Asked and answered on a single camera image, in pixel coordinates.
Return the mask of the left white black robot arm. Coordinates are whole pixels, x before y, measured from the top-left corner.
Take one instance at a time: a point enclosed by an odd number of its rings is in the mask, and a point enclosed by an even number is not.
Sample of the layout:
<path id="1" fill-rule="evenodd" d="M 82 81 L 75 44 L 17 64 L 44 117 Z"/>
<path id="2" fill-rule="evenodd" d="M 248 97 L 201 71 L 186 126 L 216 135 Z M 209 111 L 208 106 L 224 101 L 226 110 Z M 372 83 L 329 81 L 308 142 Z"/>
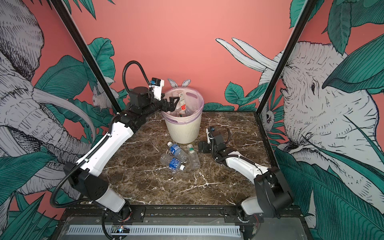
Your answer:
<path id="1" fill-rule="evenodd" d="M 75 164 L 64 167 L 64 181 L 73 189 L 121 215 L 128 203 L 100 178 L 103 169 L 123 143 L 146 123 L 148 116 L 158 111 L 173 112 L 180 101 L 179 96 L 166 99 L 159 87 L 137 87 L 129 91 L 129 97 L 126 109 L 112 118 L 108 133 Z"/>

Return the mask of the black frame post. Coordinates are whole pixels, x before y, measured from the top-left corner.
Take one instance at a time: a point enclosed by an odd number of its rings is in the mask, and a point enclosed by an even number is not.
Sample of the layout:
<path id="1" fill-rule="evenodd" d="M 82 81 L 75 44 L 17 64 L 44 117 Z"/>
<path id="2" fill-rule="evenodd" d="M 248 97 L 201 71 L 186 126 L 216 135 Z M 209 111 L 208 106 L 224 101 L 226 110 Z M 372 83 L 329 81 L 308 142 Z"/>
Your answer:
<path id="1" fill-rule="evenodd" d="M 51 1 L 53 7 L 55 8 L 56 12 L 58 13 L 59 17 L 61 18 L 62 22 L 66 26 L 68 32 L 70 33 L 72 39 L 76 43 L 77 47 L 79 48 L 80 52 L 82 53 L 83 57 L 85 58 L 87 64 L 89 65 L 91 72 L 95 75 L 96 79 L 98 80 L 99 84 L 105 91 L 105 94 L 107 95 L 108 99 L 110 100 L 114 110 L 117 113 L 120 113 L 122 111 L 120 105 L 118 104 L 116 98 L 114 97 L 111 88 L 107 84 L 104 75 L 99 68 L 94 56 L 92 55 L 88 45 L 86 44 L 83 36 L 81 35 L 78 27 L 74 23 L 70 12 L 65 5 L 64 1 L 57 1 L 53 0 Z"/>
<path id="2" fill-rule="evenodd" d="M 280 79 L 280 76 L 281 76 L 281 74 L 282 74 L 294 48 L 295 48 L 296 43 L 298 42 L 306 24 L 307 24 L 307 21 L 311 15 L 313 9 L 316 6 L 316 3 L 317 3 L 316 0 L 310 0 L 310 1 L 305 2 L 304 7 L 301 11 L 300 17 L 299 17 L 299 19 L 298 19 L 298 21 L 294 27 L 294 30 L 293 30 L 291 37 L 290 37 L 290 39 L 286 45 L 286 48 L 283 51 L 281 59 L 278 62 L 277 68 L 274 70 L 274 74 L 272 76 L 271 81 L 268 84 L 268 87 L 267 87 L 266 92 L 262 98 L 262 101 L 261 101 L 261 103 L 260 103 L 260 105 L 256 111 L 257 116 L 261 115 L 262 110 L 264 109 L 264 107 L 267 103 L 267 100 L 269 99 L 269 96 L 271 95 L 277 81 Z"/>

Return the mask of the clear bottle red white label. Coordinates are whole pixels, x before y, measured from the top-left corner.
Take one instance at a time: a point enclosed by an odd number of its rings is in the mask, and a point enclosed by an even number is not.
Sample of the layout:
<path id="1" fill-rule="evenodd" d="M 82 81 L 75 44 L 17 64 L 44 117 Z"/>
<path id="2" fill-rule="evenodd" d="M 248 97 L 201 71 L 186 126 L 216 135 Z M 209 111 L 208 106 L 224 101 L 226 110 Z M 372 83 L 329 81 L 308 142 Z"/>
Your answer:
<path id="1" fill-rule="evenodd" d="M 179 116 L 185 117 L 187 115 L 186 114 L 187 106 L 185 102 L 184 93 L 179 93 L 179 97 L 180 97 L 180 107 L 181 107 L 181 109 L 179 110 Z"/>

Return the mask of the white ribbed trash bin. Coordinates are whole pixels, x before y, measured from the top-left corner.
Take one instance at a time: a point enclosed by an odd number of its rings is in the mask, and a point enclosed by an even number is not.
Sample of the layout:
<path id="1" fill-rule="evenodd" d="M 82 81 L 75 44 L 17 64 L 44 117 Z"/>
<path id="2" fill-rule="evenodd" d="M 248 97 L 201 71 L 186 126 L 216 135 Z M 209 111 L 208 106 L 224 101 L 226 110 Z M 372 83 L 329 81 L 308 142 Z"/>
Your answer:
<path id="1" fill-rule="evenodd" d="M 169 134 L 174 142 L 180 144 L 192 143 L 199 135 L 202 116 L 192 121 L 182 123 L 181 120 L 172 120 L 163 116 Z"/>

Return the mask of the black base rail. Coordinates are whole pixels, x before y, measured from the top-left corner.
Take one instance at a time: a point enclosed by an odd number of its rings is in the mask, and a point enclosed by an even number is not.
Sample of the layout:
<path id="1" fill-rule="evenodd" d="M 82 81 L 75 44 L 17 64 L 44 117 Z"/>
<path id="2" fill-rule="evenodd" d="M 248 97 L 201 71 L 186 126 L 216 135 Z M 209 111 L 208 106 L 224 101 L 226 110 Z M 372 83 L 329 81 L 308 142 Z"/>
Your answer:
<path id="1" fill-rule="evenodd" d="M 118 214 L 103 212 L 102 220 L 112 224 L 143 223 L 154 218 L 185 219 L 219 219 L 226 224 L 254 225 L 272 219 L 265 214 L 247 216 L 236 205 L 130 205 L 131 213 L 126 221 L 120 221 Z"/>

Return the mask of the right black frame post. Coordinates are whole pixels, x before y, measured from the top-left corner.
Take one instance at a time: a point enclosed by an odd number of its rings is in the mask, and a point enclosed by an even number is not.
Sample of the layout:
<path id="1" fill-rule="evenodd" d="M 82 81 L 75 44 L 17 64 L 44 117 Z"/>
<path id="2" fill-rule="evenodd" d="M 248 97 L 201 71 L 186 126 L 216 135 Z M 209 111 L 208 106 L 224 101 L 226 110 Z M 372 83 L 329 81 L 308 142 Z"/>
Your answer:
<path id="1" fill-rule="evenodd" d="M 257 116 L 261 115 L 262 110 L 264 109 L 264 107 L 267 103 L 267 100 L 269 99 L 269 96 L 271 95 L 277 81 L 280 79 L 280 76 L 281 76 L 281 74 L 282 74 L 294 48 L 295 48 L 296 43 L 298 42 L 306 24 L 307 24 L 307 21 L 311 15 L 313 9 L 316 6 L 316 3 L 317 3 L 316 0 L 310 0 L 310 1 L 305 2 L 304 7 L 301 11 L 300 17 L 299 17 L 299 19 L 298 19 L 298 21 L 294 27 L 294 30 L 293 30 L 291 37 L 290 37 L 290 39 L 286 45 L 286 48 L 283 51 L 281 59 L 278 62 L 277 68 L 274 70 L 274 74 L 272 76 L 271 81 L 268 84 L 268 87 L 267 87 L 266 92 L 262 98 L 262 101 L 261 101 L 261 103 L 260 103 L 260 105 L 256 111 Z"/>

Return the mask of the pink bin liner bag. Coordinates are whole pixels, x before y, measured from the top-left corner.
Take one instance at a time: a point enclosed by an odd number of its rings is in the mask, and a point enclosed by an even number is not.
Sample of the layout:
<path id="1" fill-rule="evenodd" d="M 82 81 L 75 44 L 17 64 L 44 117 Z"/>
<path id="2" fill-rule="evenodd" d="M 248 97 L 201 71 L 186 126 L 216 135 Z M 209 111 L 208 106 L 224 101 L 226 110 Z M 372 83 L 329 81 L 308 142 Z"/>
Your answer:
<path id="1" fill-rule="evenodd" d="M 180 116 L 182 112 L 180 103 L 177 104 L 174 112 L 162 112 L 162 116 L 165 120 L 177 125 L 193 122 L 201 115 L 204 108 L 204 99 L 202 95 L 197 90 L 192 88 L 173 88 L 165 93 L 165 98 L 168 99 L 169 97 L 178 97 L 180 94 L 183 94 L 185 100 L 185 114 L 182 117 Z"/>

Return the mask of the blue label bottle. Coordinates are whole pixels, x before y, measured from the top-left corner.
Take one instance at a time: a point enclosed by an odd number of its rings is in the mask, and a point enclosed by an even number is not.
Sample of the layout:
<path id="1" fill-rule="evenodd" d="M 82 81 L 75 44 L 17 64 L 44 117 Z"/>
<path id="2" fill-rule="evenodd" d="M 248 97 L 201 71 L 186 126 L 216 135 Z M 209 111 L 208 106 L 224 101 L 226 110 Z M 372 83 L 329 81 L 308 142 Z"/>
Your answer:
<path id="1" fill-rule="evenodd" d="M 160 162 L 168 167 L 172 172 L 178 172 L 178 171 L 184 171 L 185 165 L 182 164 L 180 160 L 177 158 L 169 155 L 169 154 L 163 154 L 160 157 Z"/>
<path id="2" fill-rule="evenodd" d="M 170 152 L 172 155 L 174 155 L 178 160 L 180 160 L 183 163 L 186 163 L 188 161 L 188 155 L 187 153 L 177 144 L 173 144 L 172 142 L 167 143 Z"/>

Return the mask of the left black frame post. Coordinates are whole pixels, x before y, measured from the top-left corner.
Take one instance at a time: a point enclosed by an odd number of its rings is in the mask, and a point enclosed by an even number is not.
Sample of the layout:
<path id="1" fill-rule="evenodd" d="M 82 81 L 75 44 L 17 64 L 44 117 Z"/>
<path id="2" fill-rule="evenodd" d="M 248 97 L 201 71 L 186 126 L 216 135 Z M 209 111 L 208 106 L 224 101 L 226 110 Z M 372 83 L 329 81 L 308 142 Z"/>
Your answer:
<path id="1" fill-rule="evenodd" d="M 57 1 L 53 0 L 51 1 L 53 7 L 55 8 L 56 12 L 58 13 L 59 17 L 61 18 L 62 22 L 66 26 L 68 32 L 70 33 L 72 39 L 76 43 L 77 47 L 79 48 L 80 52 L 82 53 L 83 57 L 85 58 L 87 64 L 89 65 L 91 72 L 95 75 L 96 79 L 98 80 L 99 84 L 105 91 L 105 94 L 107 95 L 108 99 L 110 100 L 114 110 L 117 113 L 120 113 L 122 111 L 120 105 L 118 104 L 116 98 L 114 97 L 111 88 L 107 84 L 104 75 L 99 68 L 94 56 L 92 55 L 88 45 L 86 44 L 83 36 L 81 35 L 78 27 L 74 23 L 70 12 L 65 5 L 64 1 Z"/>

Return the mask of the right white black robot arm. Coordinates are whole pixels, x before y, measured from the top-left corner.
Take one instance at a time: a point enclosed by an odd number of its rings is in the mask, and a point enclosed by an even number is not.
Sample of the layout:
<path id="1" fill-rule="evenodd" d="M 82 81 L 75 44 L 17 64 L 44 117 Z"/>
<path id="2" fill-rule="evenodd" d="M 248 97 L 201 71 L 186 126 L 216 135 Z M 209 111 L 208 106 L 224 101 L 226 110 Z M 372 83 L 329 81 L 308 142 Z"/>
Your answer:
<path id="1" fill-rule="evenodd" d="M 221 135 L 200 141 L 198 149 L 203 154 L 211 154 L 216 163 L 235 170 L 254 184 L 256 195 L 242 200 L 238 207 L 241 221 L 251 216 L 278 218 L 281 211 L 294 202 L 294 194 L 279 168 L 268 168 L 244 157 L 228 147 Z"/>

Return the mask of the green neck bottle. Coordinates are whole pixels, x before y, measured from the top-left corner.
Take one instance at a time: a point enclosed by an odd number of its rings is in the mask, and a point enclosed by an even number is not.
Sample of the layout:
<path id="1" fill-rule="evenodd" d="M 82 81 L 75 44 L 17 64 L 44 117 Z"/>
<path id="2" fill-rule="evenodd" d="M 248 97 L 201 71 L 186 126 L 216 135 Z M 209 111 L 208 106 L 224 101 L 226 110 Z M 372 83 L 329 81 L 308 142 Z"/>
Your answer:
<path id="1" fill-rule="evenodd" d="M 192 144 L 187 145 L 187 148 L 189 150 L 189 160 L 192 169 L 199 169 L 201 167 L 201 163 L 197 151 L 194 149 Z"/>

